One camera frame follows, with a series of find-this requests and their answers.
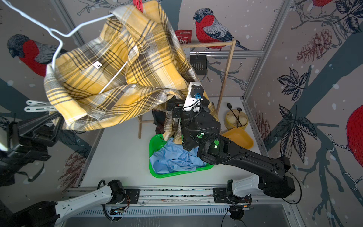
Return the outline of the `white clothespin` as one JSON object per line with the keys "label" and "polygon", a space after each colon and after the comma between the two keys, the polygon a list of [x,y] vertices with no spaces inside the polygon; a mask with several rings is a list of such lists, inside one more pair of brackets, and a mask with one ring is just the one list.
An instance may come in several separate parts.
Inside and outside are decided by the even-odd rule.
{"label": "white clothespin", "polygon": [[27,106],[24,108],[24,111],[28,113],[57,111],[57,109],[54,106],[52,106],[49,102],[27,100],[26,104]]}

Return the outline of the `yellow plaid flannel shirt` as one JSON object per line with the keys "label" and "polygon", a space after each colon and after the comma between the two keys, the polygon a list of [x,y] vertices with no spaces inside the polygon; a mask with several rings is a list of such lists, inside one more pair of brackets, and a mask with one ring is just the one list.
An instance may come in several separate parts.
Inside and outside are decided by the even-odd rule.
{"label": "yellow plaid flannel shirt", "polygon": [[144,3],[112,11],[100,36],[46,69],[46,96],[63,116],[64,130],[112,127],[184,100],[197,82],[162,6]]}

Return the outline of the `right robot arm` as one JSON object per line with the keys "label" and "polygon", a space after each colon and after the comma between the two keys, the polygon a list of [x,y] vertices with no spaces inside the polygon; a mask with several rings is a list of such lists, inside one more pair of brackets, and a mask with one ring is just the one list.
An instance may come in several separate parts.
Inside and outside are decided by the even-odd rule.
{"label": "right robot arm", "polygon": [[197,148],[197,156],[210,165],[235,166],[258,175],[257,187],[267,196],[284,199],[292,194],[296,188],[286,175],[289,160],[262,156],[220,135],[221,124],[210,114],[209,104],[206,98],[193,99],[189,105],[175,98],[167,102],[166,109],[181,120],[183,148]]}

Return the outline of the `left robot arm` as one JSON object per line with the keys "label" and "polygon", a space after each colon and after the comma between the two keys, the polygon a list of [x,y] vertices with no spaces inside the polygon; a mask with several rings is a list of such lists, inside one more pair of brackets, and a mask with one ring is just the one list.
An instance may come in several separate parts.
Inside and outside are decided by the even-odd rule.
{"label": "left robot arm", "polygon": [[1,117],[1,226],[56,227],[96,205],[126,202],[119,180],[62,201],[80,179],[91,147],[62,130],[60,114],[21,121]]}

